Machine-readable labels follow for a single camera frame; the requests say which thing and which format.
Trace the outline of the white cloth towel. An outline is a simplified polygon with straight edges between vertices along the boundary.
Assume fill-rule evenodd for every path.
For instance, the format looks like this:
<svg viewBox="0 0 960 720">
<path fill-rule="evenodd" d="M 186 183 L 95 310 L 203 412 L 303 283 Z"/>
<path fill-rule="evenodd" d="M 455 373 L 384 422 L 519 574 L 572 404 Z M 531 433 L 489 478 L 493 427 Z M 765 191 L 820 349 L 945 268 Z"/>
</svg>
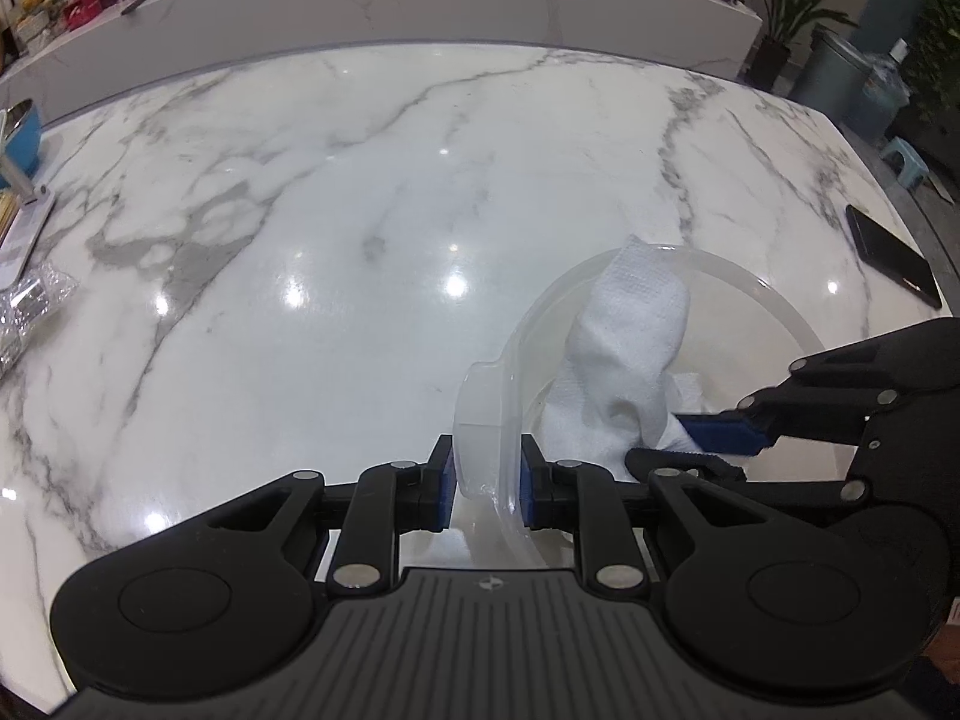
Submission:
<svg viewBox="0 0 960 720">
<path fill-rule="evenodd" d="M 667 367 L 689 305 L 688 289 L 661 252 L 628 239 L 569 330 L 540 415 L 545 457 L 589 461 L 628 481 L 625 455 L 635 447 L 700 450 L 667 401 Z"/>
</svg>

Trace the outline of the clear plastic bowl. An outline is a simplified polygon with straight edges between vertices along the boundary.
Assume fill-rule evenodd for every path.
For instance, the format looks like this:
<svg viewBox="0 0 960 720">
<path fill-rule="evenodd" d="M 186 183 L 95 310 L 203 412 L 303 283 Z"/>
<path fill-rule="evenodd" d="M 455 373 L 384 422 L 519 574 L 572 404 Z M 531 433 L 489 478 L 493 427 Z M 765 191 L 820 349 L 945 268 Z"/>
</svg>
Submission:
<svg viewBox="0 0 960 720">
<path fill-rule="evenodd" d="M 742 266 L 631 238 L 553 283 L 503 353 L 467 372 L 454 411 L 460 491 L 511 567 L 563 566 L 559 536 L 521 517 L 521 439 L 617 479 L 626 450 L 700 450 L 683 415 L 714 415 L 822 351 L 794 307 Z"/>
</svg>

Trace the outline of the blue metal-lined bowl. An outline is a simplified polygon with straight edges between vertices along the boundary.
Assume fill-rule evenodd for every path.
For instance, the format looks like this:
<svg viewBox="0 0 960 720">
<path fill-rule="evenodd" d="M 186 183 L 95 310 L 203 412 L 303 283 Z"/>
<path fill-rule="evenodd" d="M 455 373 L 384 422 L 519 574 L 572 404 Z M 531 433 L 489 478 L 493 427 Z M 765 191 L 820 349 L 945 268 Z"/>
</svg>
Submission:
<svg viewBox="0 0 960 720">
<path fill-rule="evenodd" d="M 32 197 L 32 176 L 39 166 L 43 126 L 32 99 L 23 99 L 2 110 L 2 187 Z"/>
</svg>

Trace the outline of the black smartphone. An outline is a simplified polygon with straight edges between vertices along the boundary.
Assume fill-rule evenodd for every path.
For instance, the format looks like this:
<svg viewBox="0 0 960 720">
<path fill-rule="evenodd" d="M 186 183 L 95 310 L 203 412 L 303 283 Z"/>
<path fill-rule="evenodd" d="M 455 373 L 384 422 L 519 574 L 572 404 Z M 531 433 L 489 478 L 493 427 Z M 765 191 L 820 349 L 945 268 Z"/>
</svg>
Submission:
<svg viewBox="0 0 960 720">
<path fill-rule="evenodd" d="M 923 255 L 853 205 L 846 206 L 846 221 L 857 255 L 866 265 L 932 309 L 942 309 L 934 273 Z"/>
</svg>

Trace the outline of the small grey step stool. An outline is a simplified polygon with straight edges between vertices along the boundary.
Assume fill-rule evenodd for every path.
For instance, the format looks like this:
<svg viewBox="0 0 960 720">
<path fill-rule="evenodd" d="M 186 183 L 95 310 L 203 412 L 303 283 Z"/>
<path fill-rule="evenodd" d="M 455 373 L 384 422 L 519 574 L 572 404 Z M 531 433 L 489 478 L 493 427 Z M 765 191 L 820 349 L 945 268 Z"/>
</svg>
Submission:
<svg viewBox="0 0 960 720">
<path fill-rule="evenodd" d="M 896 183 L 905 190 L 914 190 L 929 177 L 929 167 L 921 154 L 907 140 L 892 138 L 880 150 L 880 159 L 895 171 Z"/>
</svg>

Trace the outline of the grey trash bin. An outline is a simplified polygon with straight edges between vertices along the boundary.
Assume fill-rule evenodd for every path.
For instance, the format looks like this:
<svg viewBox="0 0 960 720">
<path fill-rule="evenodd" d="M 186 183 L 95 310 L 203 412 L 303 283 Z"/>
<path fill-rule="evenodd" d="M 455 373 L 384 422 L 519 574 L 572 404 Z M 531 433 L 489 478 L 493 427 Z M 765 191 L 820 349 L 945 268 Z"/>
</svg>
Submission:
<svg viewBox="0 0 960 720">
<path fill-rule="evenodd" d="M 854 98 L 871 73 L 871 60 L 850 41 L 818 25 L 812 31 L 811 55 L 794 82 L 788 99 L 820 110 L 835 125 L 841 124 Z"/>
</svg>

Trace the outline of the potted green plant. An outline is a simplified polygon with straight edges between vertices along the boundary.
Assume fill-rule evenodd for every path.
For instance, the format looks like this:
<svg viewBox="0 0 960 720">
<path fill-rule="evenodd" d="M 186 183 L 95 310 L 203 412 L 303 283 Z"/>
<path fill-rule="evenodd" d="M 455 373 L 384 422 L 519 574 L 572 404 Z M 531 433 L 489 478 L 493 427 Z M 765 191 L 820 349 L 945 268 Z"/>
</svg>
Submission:
<svg viewBox="0 0 960 720">
<path fill-rule="evenodd" d="M 855 28 L 853 17 L 830 0 L 760 0 L 765 32 L 754 58 L 745 70 L 745 80 L 760 91 L 771 91 L 791 59 L 791 44 L 807 26 L 820 23 Z"/>
</svg>

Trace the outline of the crumpled clear plastic bag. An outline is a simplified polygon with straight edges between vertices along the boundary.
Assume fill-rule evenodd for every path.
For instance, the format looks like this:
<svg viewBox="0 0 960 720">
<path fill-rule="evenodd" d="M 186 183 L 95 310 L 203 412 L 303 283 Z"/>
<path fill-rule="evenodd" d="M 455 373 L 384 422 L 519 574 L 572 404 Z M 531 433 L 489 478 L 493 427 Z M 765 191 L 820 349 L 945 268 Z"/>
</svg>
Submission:
<svg viewBox="0 0 960 720">
<path fill-rule="evenodd" d="M 6 376 L 25 354 L 39 328 L 59 314 L 78 288 L 75 278 L 50 263 L 31 268 L 2 293 L 0 371 Z"/>
</svg>

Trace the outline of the white tablet stand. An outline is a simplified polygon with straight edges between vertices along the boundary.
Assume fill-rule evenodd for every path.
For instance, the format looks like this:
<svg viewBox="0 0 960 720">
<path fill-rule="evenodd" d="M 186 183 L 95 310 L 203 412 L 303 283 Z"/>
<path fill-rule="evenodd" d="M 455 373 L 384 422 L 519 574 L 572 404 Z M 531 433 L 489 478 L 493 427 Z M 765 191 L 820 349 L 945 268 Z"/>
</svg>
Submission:
<svg viewBox="0 0 960 720">
<path fill-rule="evenodd" d="M 37 239 L 46 226 L 50 213 L 55 206 L 55 193 L 44 184 L 38 184 L 32 176 L 32 183 L 36 193 L 32 197 L 20 195 L 18 203 L 20 211 L 2 242 L 2 289 L 13 288 L 25 271 L 26 263 L 31 257 Z"/>
</svg>

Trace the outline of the wooden chopsticks box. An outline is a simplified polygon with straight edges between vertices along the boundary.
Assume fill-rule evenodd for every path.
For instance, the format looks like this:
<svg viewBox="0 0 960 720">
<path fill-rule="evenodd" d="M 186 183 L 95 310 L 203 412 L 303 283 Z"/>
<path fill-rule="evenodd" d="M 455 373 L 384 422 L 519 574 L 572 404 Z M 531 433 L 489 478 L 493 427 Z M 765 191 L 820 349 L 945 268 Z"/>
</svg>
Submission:
<svg viewBox="0 0 960 720">
<path fill-rule="evenodd" d="M 20 211 L 20 204 L 16 193 L 9 188 L 2 188 L 0 190 L 0 242 L 7 237 L 11 225 L 18 216 L 18 211 Z"/>
</svg>

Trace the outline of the red gift box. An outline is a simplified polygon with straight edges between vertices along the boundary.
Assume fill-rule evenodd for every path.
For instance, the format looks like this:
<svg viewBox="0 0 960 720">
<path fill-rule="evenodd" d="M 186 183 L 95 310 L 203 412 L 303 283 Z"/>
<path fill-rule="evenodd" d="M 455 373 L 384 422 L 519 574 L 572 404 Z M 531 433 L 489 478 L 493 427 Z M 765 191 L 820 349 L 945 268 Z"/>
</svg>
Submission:
<svg viewBox="0 0 960 720">
<path fill-rule="evenodd" d="M 76 31 L 96 20 L 103 10 L 103 0 L 71 0 L 65 8 L 65 25 L 68 31 Z"/>
</svg>

